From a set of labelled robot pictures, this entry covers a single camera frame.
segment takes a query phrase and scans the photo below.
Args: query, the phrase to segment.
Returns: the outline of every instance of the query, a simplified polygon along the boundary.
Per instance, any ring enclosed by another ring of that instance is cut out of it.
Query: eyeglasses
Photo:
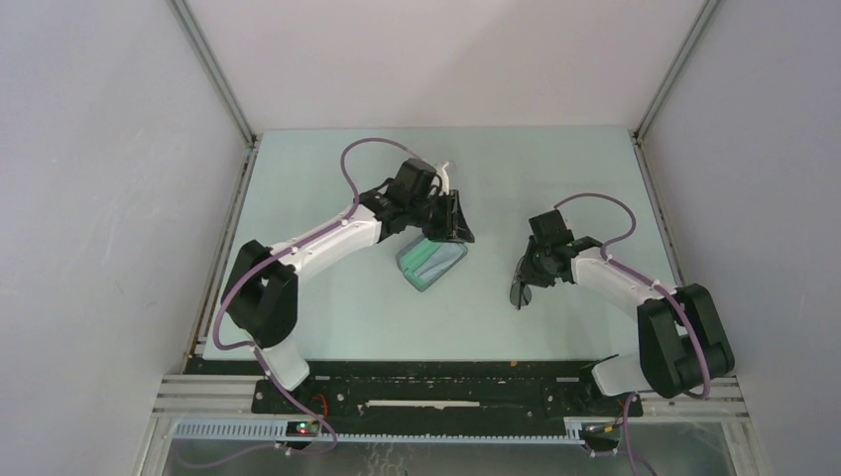
[[[523,308],[524,305],[529,305],[532,301],[532,289],[529,288],[520,276],[520,266],[523,265],[523,258],[517,263],[517,269],[514,272],[514,280],[511,281],[511,291],[508,294],[511,305],[517,310]]]

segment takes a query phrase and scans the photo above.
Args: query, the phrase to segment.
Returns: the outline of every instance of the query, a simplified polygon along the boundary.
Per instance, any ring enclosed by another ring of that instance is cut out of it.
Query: black bracket
[[[482,364],[468,363],[468,366],[477,365]],[[536,363],[532,368],[540,369],[541,365]],[[310,375],[293,395],[322,415],[326,404],[326,420],[336,431],[348,434],[564,436],[564,417],[612,418],[622,411],[616,399],[583,408],[577,397],[579,384],[558,382],[554,374],[532,371],[517,376],[514,372],[510,375],[492,372],[496,376],[491,377],[490,372],[486,376],[472,369],[453,370],[400,376],[347,371]],[[468,402],[472,406],[370,405],[372,401],[384,400]],[[251,411],[258,415],[300,413],[268,380],[257,382]],[[630,414],[641,416],[642,406],[635,403]]]
[[[467,226],[458,190],[442,193],[440,184],[433,184],[435,168],[418,159],[408,159],[397,175],[387,180],[385,192],[378,186],[359,195],[359,202],[374,212],[382,223],[380,239],[417,226],[430,241],[473,243],[475,237]]]
[[[557,210],[532,217],[529,224],[532,235],[515,272],[515,282],[540,288],[554,286],[557,279],[574,283],[572,259],[584,250],[602,246],[589,236],[576,240]]]
[[[706,357],[710,378],[722,377],[736,365],[730,342],[710,292],[701,285],[678,288],[679,302]],[[670,399],[702,384],[701,367],[688,336],[680,336],[677,312],[665,299],[649,299],[637,307],[640,364],[652,389]]]
[[[225,295],[249,270],[271,256],[271,249],[256,240],[249,241],[237,254]],[[298,275],[295,268],[280,262],[267,266],[250,279],[228,306],[228,314],[240,328],[251,334],[261,348],[277,345],[287,338],[298,322]]]

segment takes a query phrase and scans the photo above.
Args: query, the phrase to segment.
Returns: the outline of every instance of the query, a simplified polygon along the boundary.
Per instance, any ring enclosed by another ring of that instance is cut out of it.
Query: aluminum frame
[[[185,360],[190,355],[199,354],[203,350],[207,326],[221,289],[222,275],[227,264],[233,235],[244,203],[245,193],[254,163],[259,152],[259,143],[254,131],[240,108],[233,91],[228,84],[221,67],[213,55],[212,49],[201,32],[189,8],[187,0],[168,0],[174,15],[181,23],[192,44],[196,56],[205,68],[208,79],[224,100],[240,133],[249,145],[244,163],[243,175],[237,190],[232,197],[231,206],[227,214],[227,226],[220,237],[220,244],[216,259],[208,276],[207,293],[200,307],[197,317],[196,331],[190,340],[185,353]],[[658,198],[657,184],[646,161],[643,143],[646,134],[654,123],[661,105],[668,97],[671,88],[691,56],[695,46],[711,23],[715,12],[722,0],[707,0],[701,8],[698,17],[681,45],[674,62],[663,78],[657,94],[646,111],[640,126],[631,133],[631,141],[637,155],[641,173],[643,175],[649,199],[655,211],[661,238],[666,246],[669,264],[675,281],[682,283],[683,273],[679,266],[678,254],[668,231],[667,218]],[[158,476],[165,471],[167,456],[172,441],[179,437],[195,436],[202,428],[209,425],[228,425],[228,427],[249,428],[261,425],[268,428],[281,428],[288,420],[305,419],[301,415],[259,416],[250,412],[254,385],[260,377],[252,376],[195,376],[168,375],[163,379],[158,398],[144,434],[139,456],[135,463],[133,475]],[[710,400],[696,401],[687,397],[673,400],[662,399],[657,396],[642,396],[644,415],[634,418],[634,422],[667,423],[667,422],[717,422],[722,425],[725,438],[730,450],[731,460],[737,476],[753,476],[768,474],[769,467],[765,460],[756,432],[753,429],[748,410],[742,398],[741,390],[735,377],[716,379]],[[493,441],[479,441],[464,438],[426,438],[440,442],[501,442],[501,443],[540,443],[540,444],[577,444],[577,431],[583,424],[597,423],[608,418],[577,418],[564,419],[570,428],[566,438],[525,438],[506,437],[489,438]],[[185,424],[192,425],[189,431],[184,430]],[[238,439],[266,438],[276,439],[278,431],[257,431],[259,434],[233,434],[232,430],[216,430],[212,434],[202,434],[207,438],[236,437]],[[384,438],[418,442],[417,438],[399,435],[342,435],[342,441],[381,441]]]

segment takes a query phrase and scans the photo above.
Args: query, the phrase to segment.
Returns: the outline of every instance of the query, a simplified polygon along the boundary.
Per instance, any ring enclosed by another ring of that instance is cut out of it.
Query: white wall
[[[636,127],[703,0],[190,2],[258,131]]]
[[[780,475],[837,474],[841,2],[725,2],[646,143]]]
[[[163,0],[0,6],[0,474],[118,475],[244,144]]]

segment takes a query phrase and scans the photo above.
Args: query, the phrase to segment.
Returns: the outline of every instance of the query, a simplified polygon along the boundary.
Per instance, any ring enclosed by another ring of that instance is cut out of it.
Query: glass panel
[[[634,451],[660,475],[734,475],[721,426],[714,423],[634,424]],[[264,449],[226,464],[190,470],[173,458],[178,449],[185,461],[218,460],[254,443],[242,441],[176,440],[165,474],[172,476],[234,476],[264,474],[377,476],[557,476],[631,474],[623,455],[590,459],[574,445],[527,444],[340,444],[322,456],[287,457]],[[647,474],[640,467],[640,474]]]

